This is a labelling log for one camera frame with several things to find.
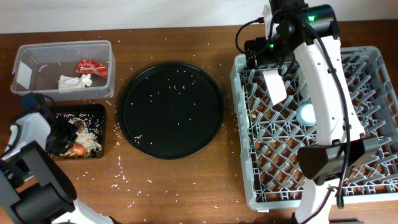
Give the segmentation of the light blue plastic cup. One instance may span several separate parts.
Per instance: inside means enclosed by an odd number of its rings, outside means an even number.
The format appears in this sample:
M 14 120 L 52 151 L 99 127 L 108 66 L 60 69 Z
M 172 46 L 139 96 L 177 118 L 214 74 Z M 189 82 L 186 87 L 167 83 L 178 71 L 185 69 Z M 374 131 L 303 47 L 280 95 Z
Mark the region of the light blue plastic cup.
M 296 120 L 301 125 L 314 126 L 316 124 L 315 112 L 311 103 L 300 105 L 296 113 Z

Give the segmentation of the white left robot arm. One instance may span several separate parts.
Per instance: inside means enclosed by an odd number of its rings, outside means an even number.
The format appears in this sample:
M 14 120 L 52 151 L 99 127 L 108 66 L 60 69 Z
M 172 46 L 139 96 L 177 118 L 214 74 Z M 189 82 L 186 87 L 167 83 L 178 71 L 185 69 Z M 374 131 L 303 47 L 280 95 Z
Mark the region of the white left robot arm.
M 78 199 L 71 180 L 50 157 L 67 152 L 78 128 L 57 118 L 48 97 L 20 99 L 24 114 L 10 126 L 1 154 L 1 206 L 14 223 L 116 223 Z

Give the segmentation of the red snack wrapper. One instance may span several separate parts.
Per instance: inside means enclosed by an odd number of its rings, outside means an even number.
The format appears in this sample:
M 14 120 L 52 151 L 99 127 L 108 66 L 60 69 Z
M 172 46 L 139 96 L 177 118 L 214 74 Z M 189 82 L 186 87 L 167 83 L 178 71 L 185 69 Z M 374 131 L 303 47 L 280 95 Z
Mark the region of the red snack wrapper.
M 81 59 L 76 71 L 81 74 L 94 74 L 102 78 L 108 77 L 108 68 L 97 61 Z

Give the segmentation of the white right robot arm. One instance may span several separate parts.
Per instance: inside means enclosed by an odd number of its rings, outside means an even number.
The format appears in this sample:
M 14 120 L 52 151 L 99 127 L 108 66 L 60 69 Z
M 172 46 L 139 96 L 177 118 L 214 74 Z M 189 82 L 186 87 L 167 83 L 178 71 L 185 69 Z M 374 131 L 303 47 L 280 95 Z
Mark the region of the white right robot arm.
M 271 19 L 264 37 L 240 48 L 249 68 L 269 62 L 298 63 L 310 95 L 317 143 L 297 152 L 305 177 L 292 223 L 328 223 L 333 204 L 344 207 L 343 184 L 353 168 L 378 149 L 377 138 L 360 123 L 341 62 L 340 29 L 330 5 L 311 7 L 303 0 L 270 2 Z

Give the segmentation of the white tissue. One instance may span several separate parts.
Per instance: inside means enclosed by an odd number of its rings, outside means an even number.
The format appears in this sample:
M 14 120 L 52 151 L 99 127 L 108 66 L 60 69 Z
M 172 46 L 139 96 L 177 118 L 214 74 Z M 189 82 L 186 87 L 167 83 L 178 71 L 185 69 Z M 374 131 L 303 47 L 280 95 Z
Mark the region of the white tissue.
M 58 81 L 59 90 L 81 89 L 91 86 L 93 81 L 90 74 L 82 74 L 81 77 L 68 77 L 61 75 Z

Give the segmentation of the grey round plate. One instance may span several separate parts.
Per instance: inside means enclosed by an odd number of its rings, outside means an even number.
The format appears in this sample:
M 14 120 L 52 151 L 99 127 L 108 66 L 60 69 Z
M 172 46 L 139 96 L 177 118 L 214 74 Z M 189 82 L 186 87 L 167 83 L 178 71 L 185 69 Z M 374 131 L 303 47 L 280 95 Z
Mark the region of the grey round plate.
M 303 73 L 298 76 L 298 84 L 301 96 L 306 98 L 309 95 L 309 90 Z

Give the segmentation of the orange carrot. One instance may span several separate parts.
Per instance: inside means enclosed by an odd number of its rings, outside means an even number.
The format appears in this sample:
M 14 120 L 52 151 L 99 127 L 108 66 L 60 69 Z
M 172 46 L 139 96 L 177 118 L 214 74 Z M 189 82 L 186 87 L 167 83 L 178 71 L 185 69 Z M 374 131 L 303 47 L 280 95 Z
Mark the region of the orange carrot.
M 74 156 L 84 156 L 86 154 L 86 149 L 81 144 L 74 144 L 70 149 L 70 152 Z

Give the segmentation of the rice and food waste pile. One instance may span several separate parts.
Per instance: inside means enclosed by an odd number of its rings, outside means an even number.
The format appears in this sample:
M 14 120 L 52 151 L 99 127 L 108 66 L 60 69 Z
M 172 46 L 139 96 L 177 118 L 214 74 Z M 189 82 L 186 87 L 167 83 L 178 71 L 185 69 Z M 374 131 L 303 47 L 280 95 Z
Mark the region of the rice and food waste pile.
M 78 127 L 77 138 L 74 144 L 81 144 L 86 149 L 86 154 L 84 156 L 74 156 L 70 149 L 59 156 L 59 159 L 85 159 L 93 158 L 99 156 L 102 151 L 102 145 L 99 142 L 99 138 L 96 134 L 99 134 L 97 127 L 90 128 L 91 122 L 88 118 L 84 118 L 82 115 L 75 116 L 74 114 L 65 114 L 64 118 L 71 124 Z

